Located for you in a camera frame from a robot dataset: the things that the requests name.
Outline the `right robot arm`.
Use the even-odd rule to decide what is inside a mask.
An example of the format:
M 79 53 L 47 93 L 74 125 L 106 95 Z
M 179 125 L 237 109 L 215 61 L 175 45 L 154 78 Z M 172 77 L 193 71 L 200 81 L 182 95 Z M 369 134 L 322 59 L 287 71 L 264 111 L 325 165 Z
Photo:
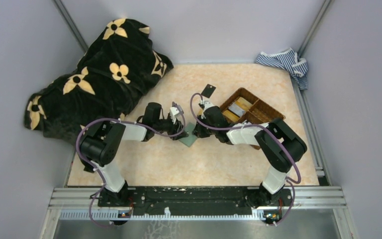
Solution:
M 261 183 L 261 201 L 266 205 L 273 205 L 280 198 L 279 190 L 286 180 L 291 180 L 287 174 L 293 167 L 297 173 L 297 180 L 301 182 L 301 175 L 296 163 L 307 152 L 307 145 L 281 118 L 263 124 L 237 123 L 229 124 L 218 106 L 205 107 L 203 113 L 196 116 L 198 126 L 202 126 L 208 135 L 215 137 L 222 143 L 229 145 L 246 144 L 258 146 L 270 163 L 268 173 Z

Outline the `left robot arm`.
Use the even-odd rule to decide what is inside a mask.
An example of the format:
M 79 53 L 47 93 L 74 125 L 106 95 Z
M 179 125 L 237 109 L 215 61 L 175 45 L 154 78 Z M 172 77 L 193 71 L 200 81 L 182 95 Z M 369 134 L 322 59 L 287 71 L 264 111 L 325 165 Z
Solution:
M 172 103 L 168 115 L 163 115 L 162 106 L 150 102 L 144 115 L 136 121 L 100 118 L 86 125 L 76 139 L 79 158 L 92 170 L 97 171 L 103 188 L 110 192 L 110 200 L 117 206 L 129 200 L 127 182 L 121 175 L 114 157 L 122 141 L 147 142 L 154 135 L 173 140 L 187 136 L 182 107 Z

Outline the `green card holder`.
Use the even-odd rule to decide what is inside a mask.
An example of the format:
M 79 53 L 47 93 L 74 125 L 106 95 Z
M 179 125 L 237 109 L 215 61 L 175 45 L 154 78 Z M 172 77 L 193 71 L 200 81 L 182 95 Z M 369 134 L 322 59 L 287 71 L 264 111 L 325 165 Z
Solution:
M 179 142 L 181 142 L 187 147 L 191 147 L 194 144 L 194 142 L 197 140 L 197 136 L 193 134 L 194 128 L 195 128 L 194 123 L 188 123 L 184 129 L 184 133 L 186 133 L 186 136 L 180 138 Z

